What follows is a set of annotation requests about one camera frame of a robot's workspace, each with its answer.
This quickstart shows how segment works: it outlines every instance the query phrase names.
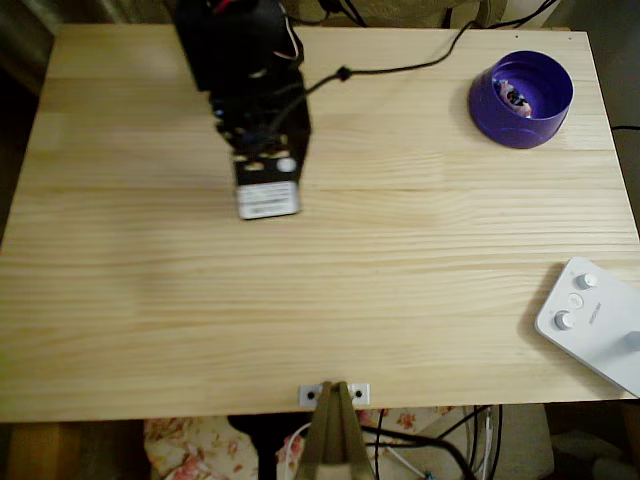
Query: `purple pet bowl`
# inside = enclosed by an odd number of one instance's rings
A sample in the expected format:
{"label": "purple pet bowl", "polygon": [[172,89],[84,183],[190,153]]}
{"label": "purple pet bowl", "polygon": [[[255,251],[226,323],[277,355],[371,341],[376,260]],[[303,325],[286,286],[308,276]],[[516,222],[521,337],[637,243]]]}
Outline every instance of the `purple pet bowl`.
{"label": "purple pet bowl", "polygon": [[[531,118],[518,115],[498,95],[494,80],[507,80],[531,105]],[[498,143],[532,148],[548,141],[562,125],[573,98],[562,65],[538,52],[513,52],[478,75],[469,90],[469,111],[478,128]]]}

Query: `sticker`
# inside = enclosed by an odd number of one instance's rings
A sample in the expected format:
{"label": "sticker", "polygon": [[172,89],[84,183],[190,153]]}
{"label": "sticker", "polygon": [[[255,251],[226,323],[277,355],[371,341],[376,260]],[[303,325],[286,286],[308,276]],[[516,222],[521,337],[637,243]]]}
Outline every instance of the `sticker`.
{"label": "sticker", "polygon": [[295,182],[241,185],[237,194],[238,213],[244,220],[298,212],[298,186]]}

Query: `white remote control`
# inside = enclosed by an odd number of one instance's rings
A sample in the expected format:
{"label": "white remote control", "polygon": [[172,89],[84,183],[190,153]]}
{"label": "white remote control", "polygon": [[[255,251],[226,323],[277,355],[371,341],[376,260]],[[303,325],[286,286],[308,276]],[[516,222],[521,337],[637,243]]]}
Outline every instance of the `white remote control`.
{"label": "white remote control", "polygon": [[640,290],[573,257],[538,314],[536,330],[640,397]]}

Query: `black cable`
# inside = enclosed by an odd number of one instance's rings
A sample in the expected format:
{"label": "black cable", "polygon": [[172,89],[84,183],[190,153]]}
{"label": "black cable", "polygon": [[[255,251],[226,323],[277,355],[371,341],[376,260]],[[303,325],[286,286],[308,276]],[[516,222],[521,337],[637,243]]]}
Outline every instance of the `black cable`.
{"label": "black cable", "polygon": [[470,22],[467,22],[467,24],[464,27],[462,27],[462,29],[460,29],[458,34],[454,37],[453,41],[451,42],[451,45],[449,46],[449,50],[447,50],[447,53],[442,55],[440,58],[431,60],[430,62],[416,63],[415,65],[407,65],[406,67],[383,68],[379,70],[351,70],[351,74],[352,75],[382,75],[385,73],[409,72],[411,70],[418,70],[420,68],[433,67],[434,65],[444,62],[447,58],[449,58],[449,56],[453,52],[453,49],[458,43],[458,40],[460,40],[460,37],[462,37],[462,34],[473,26],[479,26],[479,24],[475,20],[471,20]]}
{"label": "black cable", "polygon": [[473,443],[471,444],[471,457],[469,457],[469,466],[473,470],[473,464],[476,462],[476,453],[478,450],[478,407],[473,406]]}
{"label": "black cable", "polygon": [[379,443],[378,445],[381,447],[391,447],[391,448],[413,447],[415,448],[416,446],[420,446],[420,447],[434,447],[434,448],[440,448],[442,450],[446,450],[447,452],[449,452],[449,454],[451,454],[453,459],[456,461],[456,463],[460,467],[460,470],[462,470],[462,474],[464,475],[465,480],[476,480],[476,477],[473,475],[473,472],[471,471],[471,468],[469,467],[469,464],[465,460],[464,456],[460,453],[460,451],[456,447],[454,447],[451,443],[447,442],[446,440],[442,440],[439,438],[423,437],[422,435],[409,435],[406,433],[393,432],[391,430],[383,430],[383,429],[366,427],[366,426],[362,427],[362,431],[369,432],[369,433],[376,433],[376,434],[377,432],[380,432],[380,434],[384,435],[385,437],[397,438],[398,440],[413,442],[413,445],[410,445],[410,446],[404,446],[401,444],[397,445],[395,443]]}
{"label": "black cable", "polygon": [[636,130],[640,131],[640,127],[638,125],[616,125],[615,127],[611,127],[612,131],[616,130]]}
{"label": "black cable", "polygon": [[[350,5],[353,8],[354,14],[356,14],[357,17],[359,17],[360,20],[362,20],[362,17],[360,17],[360,14],[357,13],[357,10],[355,9],[355,7],[353,7],[353,4],[351,3],[351,1],[350,0],[345,0],[345,1],[347,2],[347,5]],[[548,9],[549,7],[551,7],[552,5],[557,3],[557,1],[558,0],[545,0],[544,2],[542,2],[542,5],[540,5],[540,7],[538,7],[538,9],[535,12],[533,12],[530,15],[527,15],[526,17],[519,18],[519,19],[516,19],[516,20],[511,20],[509,22],[496,23],[496,24],[491,25],[490,27],[487,27],[487,28],[495,29],[495,28],[501,28],[501,27],[506,27],[506,26],[510,26],[510,25],[518,25],[518,24],[519,24],[518,26],[524,25],[526,22],[528,22],[529,20],[531,20],[535,16],[541,14],[546,9]],[[349,15],[349,13],[347,12],[346,8],[343,8],[342,11],[353,22],[358,23],[358,18],[354,19],[353,17],[351,17]],[[447,53],[445,53],[442,57],[440,57],[440,58],[438,58],[436,60],[433,60],[431,62],[418,63],[418,64],[415,64],[415,65],[409,65],[409,66],[406,66],[406,67],[395,67],[395,68],[386,68],[386,69],[379,69],[379,70],[351,70],[348,67],[341,67],[336,73],[333,73],[333,74],[323,78],[322,80],[317,82],[313,87],[305,90],[305,92],[303,94],[301,94],[299,97],[293,99],[288,105],[286,105],[280,111],[280,113],[278,113],[278,115],[276,115],[276,117],[273,119],[273,121],[269,125],[269,131],[276,132],[278,130],[278,127],[280,127],[280,124],[287,117],[287,115],[289,115],[302,101],[304,101],[304,99],[306,97],[308,97],[313,92],[318,90],[320,87],[326,85],[327,83],[329,83],[329,82],[331,82],[333,80],[340,79],[340,80],[342,80],[344,82],[344,81],[347,81],[349,78],[351,78],[353,75],[379,75],[379,74],[384,74],[384,73],[408,72],[408,71],[411,71],[411,70],[417,70],[419,68],[432,67],[434,65],[437,65],[440,62],[443,62],[444,60],[449,58],[449,56],[453,52],[453,49],[455,48],[456,44],[458,43],[458,40],[460,40],[460,37],[462,36],[462,34],[464,32],[466,32],[472,26],[476,26],[476,27],[482,28],[482,26],[479,25],[475,20],[471,20],[464,27],[462,27],[462,29],[454,37],[453,42],[451,42],[451,46],[449,47],[449,50],[447,51]]]}
{"label": "black cable", "polygon": [[500,444],[502,443],[502,405],[498,407],[498,440],[496,442],[496,453],[493,456],[493,465],[491,466],[491,472],[489,473],[489,480],[493,480],[496,475],[496,468],[498,468],[498,458],[500,458]]}
{"label": "black cable", "polygon": [[380,480],[380,469],[378,467],[378,448],[380,447],[380,433],[382,432],[382,419],[384,418],[384,409],[380,410],[380,417],[378,417],[378,429],[376,433],[375,443],[375,465],[376,465],[376,479]]}
{"label": "black cable", "polygon": [[441,433],[440,435],[438,435],[437,438],[444,438],[447,435],[449,435],[451,432],[453,432],[454,430],[458,429],[461,425],[464,425],[465,423],[467,423],[469,420],[471,420],[472,418],[477,417],[481,412],[484,412],[487,408],[489,408],[488,405],[485,405],[484,407],[480,407],[477,410],[474,409],[472,413],[470,413],[469,415],[465,416],[462,420],[456,422],[453,424],[452,427],[448,428],[447,430],[445,430],[443,433]]}
{"label": "black cable", "polygon": [[[346,3],[347,6],[351,9],[351,12],[353,13],[353,16],[356,18],[355,20],[352,19],[352,21],[355,21],[355,23],[357,23],[361,27],[365,27],[366,28],[368,25],[365,23],[364,19],[360,16],[360,13],[358,12],[358,10],[356,10],[356,7],[353,5],[351,0],[344,0],[344,3]],[[345,14],[347,14],[346,10],[347,10],[346,8],[343,8],[343,12]]]}
{"label": "black cable", "polygon": [[361,26],[362,26],[362,25],[360,25],[360,24],[358,23],[358,20],[356,20],[356,18],[355,18],[351,13],[349,13],[349,10],[347,10],[346,8],[342,8],[341,12],[342,12],[342,13],[344,13],[344,14],[345,14],[345,16],[346,16],[349,20],[351,20],[353,23],[355,23],[355,24],[356,24],[356,25],[358,25],[359,27],[361,27]]}
{"label": "black cable", "polygon": [[322,20],[302,20],[301,18],[292,17],[291,15],[287,15],[287,17],[289,17],[289,20],[291,20],[292,22],[299,23],[301,25],[320,25],[321,23],[324,23],[327,18],[329,18],[329,15],[329,12],[325,12],[324,18]]}
{"label": "black cable", "polygon": [[282,110],[275,116],[275,118],[269,124],[270,132],[277,132],[278,127],[284,121],[285,118],[298,106],[300,105],[309,95],[318,90],[323,85],[331,82],[332,80],[338,80],[340,76],[337,73],[329,75],[328,77],[323,78],[319,82],[317,82],[313,87],[307,88],[304,93],[298,95],[296,98],[291,100],[287,105],[284,106]]}
{"label": "black cable", "polygon": [[342,80],[343,82],[345,82],[354,75],[381,75],[385,73],[408,72],[410,70],[418,70],[420,68],[432,67],[434,65],[437,65],[438,63],[443,62],[444,60],[449,58],[449,55],[451,55],[451,53],[453,52],[453,49],[456,46],[456,43],[458,43],[458,40],[460,40],[460,37],[462,36],[462,34],[474,25],[477,26],[478,24],[476,23],[475,20],[471,20],[464,27],[462,27],[462,29],[454,37],[453,42],[451,42],[451,46],[449,47],[449,50],[440,58],[437,58],[436,60],[432,60],[430,62],[417,63],[415,65],[409,65],[406,67],[395,67],[395,68],[387,68],[387,69],[380,69],[380,70],[351,70],[348,67],[340,67],[340,69],[338,69],[336,73],[332,73],[331,75],[323,78],[322,80],[317,82],[315,85],[313,85],[311,88],[308,88],[307,90],[305,90],[304,93],[294,98],[288,105],[286,105],[269,124],[269,131],[276,132],[278,130],[278,127],[280,127],[280,125],[284,121],[284,119],[287,118],[287,116],[300,103],[302,103],[309,95],[311,95],[313,92],[318,90],[320,87],[326,85],[327,83],[333,80]]}
{"label": "black cable", "polygon": [[531,20],[534,17],[537,17],[538,15],[540,15],[542,12],[544,12],[545,10],[547,10],[557,2],[558,0],[545,0],[544,2],[542,2],[542,5],[540,5],[535,12],[527,15],[526,17],[517,18],[515,20],[510,20],[508,22],[495,23],[487,28],[495,29],[495,28],[502,28],[502,27],[510,27],[511,25],[516,25],[516,28],[521,27],[522,25],[527,23],[529,20]]}

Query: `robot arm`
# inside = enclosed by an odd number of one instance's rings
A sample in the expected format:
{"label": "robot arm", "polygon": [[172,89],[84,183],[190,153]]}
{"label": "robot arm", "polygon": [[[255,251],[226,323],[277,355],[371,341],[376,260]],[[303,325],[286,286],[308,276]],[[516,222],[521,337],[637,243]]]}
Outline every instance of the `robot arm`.
{"label": "robot arm", "polygon": [[175,24],[216,128],[232,148],[243,219],[297,213],[311,125],[301,101],[303,46],[277,0],[181,0]]}

